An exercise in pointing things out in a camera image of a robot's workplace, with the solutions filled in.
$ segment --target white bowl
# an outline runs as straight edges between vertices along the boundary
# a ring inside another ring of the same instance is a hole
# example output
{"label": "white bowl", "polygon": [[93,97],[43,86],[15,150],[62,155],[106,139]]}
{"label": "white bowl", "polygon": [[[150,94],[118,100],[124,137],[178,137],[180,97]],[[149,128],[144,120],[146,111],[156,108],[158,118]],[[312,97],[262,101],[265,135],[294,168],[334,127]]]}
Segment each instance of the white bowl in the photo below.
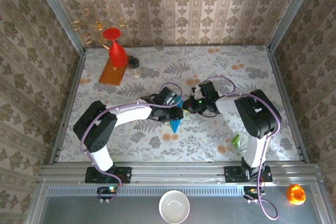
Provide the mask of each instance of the white bowl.
{"label": "white bowl", "polygon": [[159,211],[161,217],[169,224],[179,224],[189,215],[188,198],[180,191],[168,191],[160,199]]}

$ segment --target floral wallpaper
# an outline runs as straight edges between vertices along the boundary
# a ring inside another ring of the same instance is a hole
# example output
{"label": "floral wallpaper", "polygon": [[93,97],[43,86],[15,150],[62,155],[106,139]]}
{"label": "floral wallpaper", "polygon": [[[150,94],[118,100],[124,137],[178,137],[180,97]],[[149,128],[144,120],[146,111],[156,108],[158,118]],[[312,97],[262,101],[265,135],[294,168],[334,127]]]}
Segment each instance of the floral wallpaper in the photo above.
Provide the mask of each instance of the floral wallpaper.
{"label": "floral wallpaper", "polygon": [[78,54],[46,0],[0,0],[0,223],[22,223]]}
{"label": "floral wallpaper", "polygon": [[336,0],[304,0],[276,56],[308,154],[336,209]]}
{"label": "floral wallpaper", "polygon": [[[123,46],[183,44],[266,45],[290,0],[60,0],[73,20],[86,20],[95,8],[104,20],[107,6],[117,11],[110,24],[124,17]],[[90,32],[82,26],[80,33]],[[100,47],[96,40],[88,47]]]}

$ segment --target orange object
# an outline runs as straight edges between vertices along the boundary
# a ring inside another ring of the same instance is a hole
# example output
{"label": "orange object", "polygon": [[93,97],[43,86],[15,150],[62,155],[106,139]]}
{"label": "orange object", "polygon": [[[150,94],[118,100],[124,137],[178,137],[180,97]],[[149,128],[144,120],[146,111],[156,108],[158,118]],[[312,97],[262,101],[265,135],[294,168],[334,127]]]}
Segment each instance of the orange object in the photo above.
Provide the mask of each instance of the orange object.
{"label": "orange object", "polygon": [[112,40],[112,46],[109,49],[109,56],[114,67],[120,68],[127,65],[127,55],[125,49],[116,43],[116,39],[121,35],[121,31],[117,28],[108,28],[103,32],[104,39]]}
{"label": "orange object", "polygon": [[305,191],[298,184],[288,186],[286,197],[290,203],[297,206],[303,204],[306,201]]}
{"label": "orange object", "polygon": [[112,66],[110,59],[106,62],[105,68],[99,78],[99,82],[119,86],[126,71],[127,65],[115,68]]}

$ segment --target clear plastic cup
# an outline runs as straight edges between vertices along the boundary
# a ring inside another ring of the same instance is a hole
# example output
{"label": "clear plastic cup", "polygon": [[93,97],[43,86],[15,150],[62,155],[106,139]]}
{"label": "clear plastic cup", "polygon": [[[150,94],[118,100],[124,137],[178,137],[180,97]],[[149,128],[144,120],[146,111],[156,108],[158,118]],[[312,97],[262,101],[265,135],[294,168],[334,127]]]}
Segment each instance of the clear plastic cup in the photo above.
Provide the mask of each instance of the clear plastic cup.
{"label": "clear plastic cup", "polygon": [[235,132],[232,134],[232,151],[238,155],[244,155],[247,150],[249,136],[244,132]]}

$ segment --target gold metal decoration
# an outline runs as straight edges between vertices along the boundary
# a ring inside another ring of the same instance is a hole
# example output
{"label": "gold metal decoration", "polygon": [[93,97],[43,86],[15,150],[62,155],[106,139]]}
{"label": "gold metal decoration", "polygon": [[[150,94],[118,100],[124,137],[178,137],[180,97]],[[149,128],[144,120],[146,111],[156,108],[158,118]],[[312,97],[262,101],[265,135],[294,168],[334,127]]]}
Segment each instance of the gold metal decoration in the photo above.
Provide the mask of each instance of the gold metal decoration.
{"label": "gold metal decoration", "polygon": [[[92,35],[95,34],[95,32],[98,32],[98,41],[99,43],[104,46],[105,48],[109,49],[109,43],[111,43],[110,40],[106,40],[103,37],[103,31],[107,28],[111,28],[111,26],[108,26],[109,19],[115,14],[117,11],[117,8],[114,6],[108,6],[103,12],[107,13],[107,18],[103,22],[100,21],[98,14],[95,9],[93,8],[86,8],[83,10],[83,15],[86,16],[88,19],[90,18],[90,15],[94,16],[94,19],[96,20],[94,23],[86,23],[81,20],[72,22],[70,24],[70,29],[73,31],[78,31],[81,27],[91,27],[92,30],[88,33],[84,33],[80,35],[80,39],[83,42],[83,44],[90,44],[93,41]],[[117,27],[121,28],[128,24],[127,19],[125,18],[119,18],[117,21]]]}

